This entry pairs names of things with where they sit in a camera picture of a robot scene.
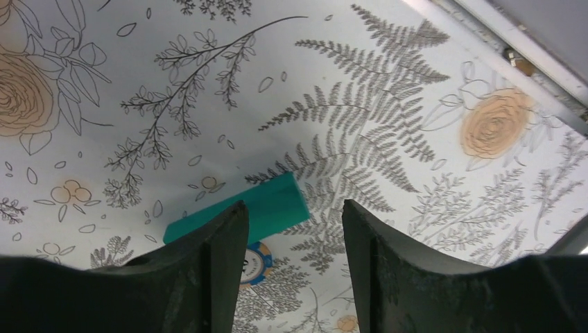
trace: botanical print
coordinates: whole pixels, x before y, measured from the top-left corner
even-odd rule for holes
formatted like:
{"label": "botanical print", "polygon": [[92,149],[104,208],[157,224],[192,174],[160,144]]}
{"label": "botanical print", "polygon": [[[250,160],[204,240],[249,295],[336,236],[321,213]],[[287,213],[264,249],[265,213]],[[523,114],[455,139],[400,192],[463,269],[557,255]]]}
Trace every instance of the botanical print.
{"label": "botanical print", "polygon": [[303,262],[310,262],[319,274],[324,274],[335,261],[335,255],[345,254],[341,215],[333,209],[312,213],[311,218],[282,232],[285,235],[309,236],[302,243],[291,248],[304,251]]}
{"label": "botanical print", "polygon": [[[420,94],[425,85],[442,82],[448,76],[427,65],[420,51],[445,43],[449,36],[424,20],[417,28],[388,24],[385,20],[358,5],[351,9],[364,21],[377,51],[352,49],[333,41],[300,40],[295,46],[317,50],[334,60],[335,65],[349,74],[351,81],[336,83],[330,92],[315,86],[315,97],[304,95],[304,103],[293,102],[294,108],[273,117],[259,128],[270,130],[294,121],[325,123],[327,135],[315,135],[312,157],[302,143],[296,146],[296,158],[289,153],[284,161],[276,161],[267,172],[248,175],[245,179],[257,184],[281,173],[294,171],[298,180],[318,178],[316,186],[307,184],[305,197],[311,207],[329,207],[336,196],[353,198],[373,210],[392,212],[394,208],[383,197],[380,184],[370,177],[378,173],[390,185],[407,192],[416,192],[404,171],[400,155],[430,162],[435,153],[427,144],[420,129]],[[367,123],[375,127],[366,133]],[[336,138],[336,132],[342,132]],[[355,137],[347,149],[347,140]],[[329,180],[338,176],[333,185]],[[334,198],[330,203],[326,198]],[[321,274],[334,261],[333,255],[343,254],[343,234],[340,232],[338,210],[330,210],[322,221],[310,220],[296,234],[311,238],[294,246],[293,250],[310,251],[304,260],[311,261]]]}
{"label": "botanical print", "polygon": [[174,0],[182,6],[182,14],[192,15],[194,10],[215,19],[217,15],[236,23],[235,15],[251,16],[252,0]]}
{"label": "botanical print", "polygon": [[311,218],[267,240],[235,333],[359,332],[347,198],[483,266],[545,252],[586,212],[584,139],[389,2],[0,0],[0,253],[122,266],[290,171]]}
{"label": "botanical print", "polygon": [[576,187],[583,186],[584,180],[569,180],[570,173],[588,157],[588,150],[582,150],[585,140],[576,138],[572,132],[567,132],[558,153],[563,157],[560,165],[554,169],[543,169],[539,172],[533,190],[537,193],[532,199],[540,205],[535,222],[534,236],[539,240],[539,225],[541,220],[561,201],[571,194]]}
{"label": "botanical print", "polygon": [[54,206],[59,204],[58,220],[63,222],[65,219],[68,206],[71,204],[78,212],[86,214],[81,207],[92,207],[101,203],[101,200],[92,200],[92,193],[85,187],[82,187],[77,180],[66,180],[63,185],[52,188],[51,200],[37,199],[33,201],[41,205]]}
{"label": "botanical print", "polygon": [[[190,120],[190,111],[196,107],[198,94],[204,90],[202,83],[210,73],[213,63],[224,60],[227,68],[216,74],[220,89],[215,95],[222,96],[229,110],[236,108],[234,95],[239,92],[236,75],[241,71],[241,63],[248,62],[256,54],[253,49],[256,33],[274,24],[301,18],[306,17],[278,19],[220,46],[211,29],[205,33],[194,32],[196,43],[191,41],[190,45],[183,35],[179,35],[177,41],[170,42],[171,47],[155,57],[155,62],[168,72],[170,85],[160,92],[148,91],[145,86],[141,86],[134,97],[121,104],[126,114],[131,110],[138,112],[141,117],[151,114],[153,122],[140,132],[142,136],[139,141],[127,137],[124,144],[118,145],[119,150],[114,152],[114,157],[108,158],[105,167],[112,171],[125,171],[122,180],[109,179],[106,182],[103,193],[107,196],[108,205],[125,209],[141,202],[139,186],[143,183],[143,178],[136,173],[136,168],[145,169],[145,157],[153,159],[154,170],[160,167],[166,169],[172,154],[164,141],[169,131],[159,124],[164,114],[169,114],[179,123],[178,128],[173,130],[174,136],[181,136],[186,141],[201,134],[198,125]],[[181,76],[180,69],[190,74]]]}
{"label": "botanical print", "polygon": [[499,244],[488,243],[470,253],[469,256],[473,259],[473,263],[486,267],[497,267],[508,263],[513,255],[520,255],[523,252],[521,249],[523,240],[529,231],[527,228],[521,228],[521,224],[522,221]]}
{"label": "botanical print", "polygon": [[292,328],[288,331],[286,331],[286,333],[303,333],[303,332],[308,332],[308,333],[328,333],[331,331],[330,329],[330,323],[329,321],[323,319],[323,320],[319,320],[318,319],[318,310],[319,310],[319,306],[318,306],[318,297],[316,295],[316,292],[314,291],[314,289],[310,288],[310,290],[312,291],[313,295],[314,295],[314,308],[311,311],[308,311],[307,313],[305,313],[304,318],[302,319],[302,321],[295,325],[292,326]]}
{"label": "botanical print", "polygon": [[433,187],[423,186],[417,196],[420,205],[413,207],[417,216],[408,224],[408,235],[442,252],[466,250],[483,244],[510,216],[527,207],[520,181],[521,169],[494,175],[494,184],[485,186],[485,195],[472,198],[470,191],[460,191],[465,177],[442,173],[433,177]]}
{"label": "botanical print", "polygon": [[525,130],[531,103],[517,88],[497,90],[481,101],[461,127],[464,153],[486,159],[504,154]]}
{"label": "botanical print", "polygon": [[87,120],[80,110],[81,96],[99,106],[97,78],[110,83],[94,68],[106,55],[83,39],[80,0],[56,4],[69,28],[52,26],[51,38],[42,34],[37,16],[23,2],[0,1],[0,36],[10,36],[0,37],[0,136],[18,137],[29,155],[49,144],[60,117],[77,135],[82,135],[82,122],[107,126]]}
{"label": "botanical print", "polygon": [[287,257],[274,258],[273,265],[272,272],[262,283],[239,290],[234,332],[257,333],[257,327],[251,322],[264,318],[272,320],[302,305],[298,295],[301,288],[309,285],[306,279],[309,274],[292,265]]}
{"label": "botanical print", "polygon": [[535,106],[535,102],[517,87],[497,78],[492,83],[475,79],[473,62],[461,64],[463,84],[457,94],[448,94],[424,118],[421,130],[436,131],[462,119],[460,143],[463,152],[471,156],[466,171],[486,167],[493,160],[505,157],[503,166],[528,148],[530,153],[562,124]]}
{"label": "botanical print", "polygon": [[2,198],[2,201],[0,201],[2,221],[6,221],[9,224],[22,223],[21,216],[24,216],[24,212],[27,209],[27,206],[19,206],[19,201],[16,199],[10,201],[9,198]]}
{"label": "botanical print", "polygon": [[113,236],[108,240],[106,248],[95,249],[90,253],[90,266],[92,268],[123,266],[133,255],[134,250],[128,250],[130,236],[122,239],[120,236]]}
{"label": "botanical print", "polygon": [[40,253],[40,255],[36,255],[35,257],[51,260],[56,264],[61,264],[61,258],[64,255],[72,253],[75,249],[76,246],[70,246],[68,248],[61,249],[61,247],[55,243],[45,243],[41,249],[37,249],[37,253]]}

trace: peach rose drawing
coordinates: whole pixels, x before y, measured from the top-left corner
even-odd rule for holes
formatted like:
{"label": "peach rose drawing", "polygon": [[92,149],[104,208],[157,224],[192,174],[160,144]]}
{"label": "peach rose drawing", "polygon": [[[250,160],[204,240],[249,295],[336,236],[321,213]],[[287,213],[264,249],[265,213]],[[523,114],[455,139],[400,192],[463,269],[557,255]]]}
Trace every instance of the peach rose drawing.
{"label": "peach rose drawing", "polygon": [[533,100],[518,89],[497,90],[469,113],[461,126],[464,153],[483,159],[502,156],[529,122]]}
{"label": "peach rose drawing", "polygon": [[5,24],[10,17],[10,5],[12,5],[12,0],[0,0],[0,26]]}
{"label": "peach rose drawing", "polygon": [[95,43],[85,43],[83,6],[57,0],[68,28],[52,26],[45,35],[23,0],[0,0],[0,137],[18,136],[29,155],[51,141],[60,118],[82,135],[82,96],[99,106],[96,78],[111,81],[94,67],[106,61]]}
{"label": "peach rose drawing", "polygon": [[33,202],[41,205],[55,206],[61,204],[58,212],[59,222],[63,222],[67,208],[71,205],[78,212],[86,214],[81,207],[91,207],[101,203],[101,200],[92,200],[92,193],[87,188],[80,185],[77,180],[66,180],[63,185],[52,188],[51,200],[34,200]]}
{"label": "peach rose drawing", "polygon": [[57,83],[41,74],[25,55],[1,47],[0,82],[0,136],[20,135],[21,144],[32,155],[48,144],[59,122]]}

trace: fern leaf illustration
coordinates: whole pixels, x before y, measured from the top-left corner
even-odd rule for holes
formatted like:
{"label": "fern leaf illustration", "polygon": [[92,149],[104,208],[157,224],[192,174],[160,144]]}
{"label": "fern leaf illustration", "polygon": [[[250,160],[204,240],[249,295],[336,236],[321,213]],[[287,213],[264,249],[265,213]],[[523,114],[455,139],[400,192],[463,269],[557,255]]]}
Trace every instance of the fern leaf illustration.
{"label": "fern leaf illustration", "polygon": [[[392,88],[405,87],[404,83],[393,85]],[[405,90],[386,90],[380,99],[376,111],[370,116],[375,123],[389,124],[390,131],[397,133],[395,140],[404,147],[404,152],[410,158],[417,158],[420,162],[429,162],[435,158],[435,152],[428,145],[424,134],[420,133],[422,116],[419,116],[422,106],[421,97],[411,98],[420,93],[422,87],[409,85]]]}
{"label": "fern leaf illustration", "polygon": [[286,108],[285,112],[273,117],[258,130],[268,130],[273,126],[300,120],[318,123],[328,121],[329,126],[342,128],[346,134],[355,133],[368,120],[373,93],[365,85],[360,85],[354,95],[354,84],[351,82],[340,96],[341,85],[339,82],[331,88],[329,100],[324,91],[315,86],[314,97],[305,94],[304,103],[292,102],[294,108]]}
{"label": "fern leaf illustration", "polygon": [[449,36],[436,29],[429,21],[425,21],[418,30],[413,27],[389,24],[358,5],[351,8],[361,17],[367,31],[373,31],[371,38],[393,62],[398,60],[399,51],[408,46],[411,49],[424,49],[445,43]]}
{"label": "fern leaf illustration", "polygon": [[325,231],[325,228],[327,227],[326,220],[327,218],[324,212],[322,212],[318,218],[315,216],[315,214],[311,214],[311,218],[308,221],[294,225],[293,227],[283,231],[282,234],[298,234],[306,236],[317,235]]}
{"label": "fern leaf illustration", "polygon": [[303,262],[310,262],[310,267],[324,274],[334,262],[334,255],[345,253],[345,240],[343,239],[343,225],[341,224],[340,214],[320,215],[318,222],[322,229],[307,229],[311,238],[305,239],[291,248],[293,251],[306,251],[306,255],[301,259]]}
{"label": "fern leaf illustration", "polygon": [[377,184],[377,180],[371,178],[372,173],[368,168],[345,169],[339,181],[339,195],[344,198],[352,198],[367,208],[380,212],[394,212]]}
{"label": "fern leaf illustration", "polygon": [[449,79],[447,75],[432,69],[426,63],[426,60],[423,59],[423,55],[419,51],[419,49],[416,49],[407,52],[398,62],[394,75],[398,77],[406,75],[411,81],[425,85],[439,83]]}
{"label": "fern leaf illustration", "polygon": [[382,144],[364,135],[357,139],[352,168],[365,167],[379,172],[386,180],[407,192],[418,192],[406,177],[394,144]]}
{"label": "fern leaf illustration", "polygon": [[317,180],[315,186],[305,183],[302,191],[310,210],[320,211],[331,205],[335,187],[329,178]]}
{"label": "fern leaf illustration", "polygon": [[[327,155],[322,155],[321,158],[314,158],[311,161],[301,143],[296,145],[297,161],[290,156],[290,153],[284,154],[284,163],[276,161],[276,168],[268,168],[267,173],[260,172],[254,175],[247,175],[245,180],[250,184],[259,184],[271,178],[277,177],[286,172],[293,172],[297,180],[310,177],[332,177],[336,175],[343,167],[347,155],[345,151],[345,136],[342,136],[339,142],[339,147],[336,148],[333,139],[333,130],[329,130],[326,140]],[[318,135],[315,135],[313,142],[318,144]],[[313,147],[313,154],[318,153],[318,147]]]}
{"label": "fern leaf illustration", "polygon": [[333,58],[334,64],[346,74],[351,74],[352,80],[357,80],[358,84],[374,83],[380,76],[390,75],[387,72],[388,63],[382,55],[376,55],[375,51],[352,49],[348,44],[330,40],[299,40],[294,45],[316,50]]}

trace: leaf drawing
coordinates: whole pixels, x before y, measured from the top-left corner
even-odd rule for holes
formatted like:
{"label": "leaf drawing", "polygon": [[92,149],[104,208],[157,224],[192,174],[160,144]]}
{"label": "leaf drawing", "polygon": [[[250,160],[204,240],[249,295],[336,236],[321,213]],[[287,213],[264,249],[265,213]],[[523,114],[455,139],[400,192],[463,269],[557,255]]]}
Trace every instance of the leaf drawing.
{"label": "leaf drawing", "polygon": [[92,268],[123,266],[135,252],[127,249],[130,240],[130,236],[125,239],[120,238],[120,236],[110,238],[106,248],[95,249],[94,252],[90,253],[90,266]]}
{"label": "leaf drawing", "polygon": [[67,23],[78,33],[86,29],[86,15],[80,0],[56,0]]}
{"label": "leaf drawing", "polygon": [[352,5],[352,10],[364,20],[367,30],[373,31],[372,39],[376,40],[379,51],[353,49],[332,41],[296,42],[296,46],[319,51],[334,59],[335,65],[349,74],[352,81],[344,89],[341,83],[335,84],[328,99],[321,88],[315,87],[314,98],[304,95],[306,105],[294,102],[294,108],[287,108],[259,130],[297,120],[319,123],[328,120],[329,126],[343,127],[346,134],[352,134],[372,121],[398,132],[394,140],[411,158],[423,162],[432,160],[434,152],[424,135],[417,134],[422,120],[418,115],[422,98],[415,95],[423,90],[423,85],[442,82],[449,77],[430,68],[419,52],[445,43],[449,36],[426,20],[418,28],[396,26],[360,6]]}
{"label": "leaf drawing", "polygon": [[21,0],[12,0],[12,4],[25,25],[33,30],[37,37],[43,38],[37,15]]}
{"label": "leaf drawing", "polygon": [[516,259],[512,256],[515,251],[520,251],[523,240],[529,231],[527,228],[521,229],[520,227],[521,222],[499,244],[488,243],[470,253],[472,262],[486,267],[497,267]]}
{"label": "leaf drawing", "polygon": [[273,270],[263,283],[239,290],[235,319],[244,323],[273,320],[277,315],[298,310],[300,289],[309,285],[308,273],[292,265],[290,259],[274,258]]}
{"label": "leaf drawing", "polygon": [[132,31],[137,27],[137,23],[129,23],[122,26],[117,32],[116,35],[119,37],[127,37],[129,36]]}
{"label": "leaf drawing", "polygon": [[29,154],[34,155],[45,148],[52,138],[51,132],[41,132],[37,134],[22,134],[19,137],[22,148]]}
{"label": "leaf drawing", "polygon": [[286,333],[329,333],[331,330],[328,328],[330,322],[326,319],[318,319],[318,297],[314,289],[310,288],[314,296],[314,307],[311,311],[304,314],[302,321],[286,331]]}
{"label": "leaf drawing", "polygon": [[224,17],[228,22],[236,23],[237,14],[251,16],[252,0],[173,0],[182,6],[184,15],[192,15],[196,7],[199,11],[215,19],[217,15]]}
{"label": "leaf drawing", "polygon": [[28,209],[26,206],[19,206],[18,200],[10,201],[9,198],[3,198],[0,201],[0,216],[2,221],[7,221],[8,224],[22,223],[21,216]]}
{"label": "leaf drawing", "polygon": [[[402,158],[406,155],[420,162],[435,158],[433,149],[420,132],[420,94],[424,86],[449,78],[431,68],[420,52],[445,43],[449,36],[426,20],[416,28],[397,26],[358,5],[351,8],[371,32],[376,49],[354,48],[334,41],[296,42],[295,46],[318,51],[332,59],[350,80],[336,83],[330,89],[315,86],[312,94],[303,95],[303,100],[293,102],[292,107],[258,128],[265,131],[286,123],[312,121],[329,127],[326,144],[324,138],[315,136],[312,154],[299,143],[296,157],[286,153],[284,161],[276,161],[275,167],[245,179],[257,184],[292,171],[298,180],[317,178],[316,185],[306,182],[304,188],[312,210],[338,207],[344,198],[353,198],[371,209],[391,212],[394,208],[384,198],[374,174],[378,173],[404,191],[418,192],[404,171]],[[363,133],[368,124],[369,130]],[[335,138],[334,133],[341,134]],[[350,149],[345,147],[348,137],[356,138]],[[317,167],[317,164],[331,168]],[[329,178],[337,176],[339,179],[332,183]],[[311,262],[320,273],[329,268],[333,255],[345,252],[342,238],[338,236],[340,221],[332,217],[335,215],[331,213],[321,216],[320,221],[317,218],[307,221],[304,228],[309,228],[308,235],[312,237],[294,247],[310,251],[304,260]]]}
{"label": "leaf drawing", "polygon": [[535,220],[534,236],[539,240],[541,220],[555,208],[555,204],[563,197],[573,193],[576,187],[584,185],[584,180],[569,180],[568,177],[580,163],[588,157],[588,151],[582,149],[585,139],[567,132],[558,153],[563,157],[560,165],[554,169],[543,169],[533,184],[533,203],[539,204],[539,212]]}
{"label": "leaf drawing", "polygon": [[[177,41],[170,42],[171,47],[157,55],[155,61],[162,70],[169,72],[171,86],[165,87],[162,92],[152,92],[146,87],[140,87],[134,97],[121,104],[126,114],[134,110],[141,117],[152,115],[153,122],[139,132],[142,135],[140,139],[135,141],[128,137],[124,145],[118,145],[114,157],[108,158],[105,167],[113,171],[121,169],[126,173],[122,180],[109,179],[106,182],[104,194],[108,197],[108,205],[124,209],[141,202],[139,186],[143,178],[137,173],[137,167],[144,169],[146,158],[154,159],[154,170],[160,167],[166,169],[172,154],[165,142],[169,132],[159,124],[164,114],[168,114],[179,124],[178,129],[173,132],[174,136],[188,140],[201,134],[198,125],[191,120],[190,111],[196,108],[198,94],[204,90],[202,83],[214,62],[224,59],[227,68],[217,74],[216,80],[220,83],[220,89],[216,95],[222,96],[229,109],[235,108],[237,104],[234,95],[239,92],[236,75],[241,71],[241,63],[255,55],[255,34],[274,24],[299,18],[305,17],[278,19],[220,46],[211,29],[206,33],[194,33],[195,39],[200,43],[199,47],[188,45],[186,37],[182,35],[178,36]],[[189,71],[189,75],[180,77],[180,68],[190,64],[193,69]]]}
{"label": "leaf drawing", "polygon": [[459,191],[464,177],[452,173],[443,173],[440,179],[433,177],[435,186],[424,185],[424,193],[417,196],[420,204],[413,207],[417,216],[409,221],[408,235],[451,252],[483,244],[494,235],[493,228],[527,207],[522,175],[521,169],[494,175],[494,185],[486,186],[485,195],[478,200],[472,200],[469,191]]}
{"label": "leaf drawing", "polygon": [[334,262],[334,255],[345,254],[345,240],[343,239],[343,225],[340,212],[333,209],[326,214],[295,226],[284,234],[303,234],[310,236],[302,243],[291,248],[294,251],[304,251],[303,262],[310,262],[310,267],[324,274]]}

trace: metal frame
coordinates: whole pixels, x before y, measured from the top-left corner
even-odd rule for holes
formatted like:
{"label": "metal frame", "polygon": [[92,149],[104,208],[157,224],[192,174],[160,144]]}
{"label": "metal frame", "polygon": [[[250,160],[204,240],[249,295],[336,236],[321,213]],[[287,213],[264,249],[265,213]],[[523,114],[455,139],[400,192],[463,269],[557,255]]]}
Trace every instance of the metal frame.
{"label": "metal frame", "polygon": [[[555,115],[566,125],[570,126],[582,135],[588,135],[588,123],[585,123],[582,119],[580,119],[580,117],[570,111],[565,105],[559,102],[553,95],[537,84],[533,79],[525,76],[518,69],[512,67],[509,62],[502,58],[502,55],[498,54],[490,45],[480,40],[473,32],[465,28],[460,22],[457,22],[453,17],[451,17],[451,15],[443,11],[443,9],[429,0],[402,1],[426,17],[429,21],[433,22],[437,27],[450,34],[451,39],[459,43],[464,49],[475,55],[478,59],[485,62],[493,70],[499,72],[512,84],[522,89],[525,93],[535,99],[536,102],[543,105],[543,107],[548,112]],[[472,3],[483,2],[483,0],[460,0],[457,2],[462,3],[465,1],[471,1]],[[490,8],[494,12],[497,12],[493,7],[490,6]],[[588,90],[585,99],[588,101]]]}
{"label": "metal frame", "polygon": [[454,0],[540,71],[588,107],[588,87],[486,0]]}

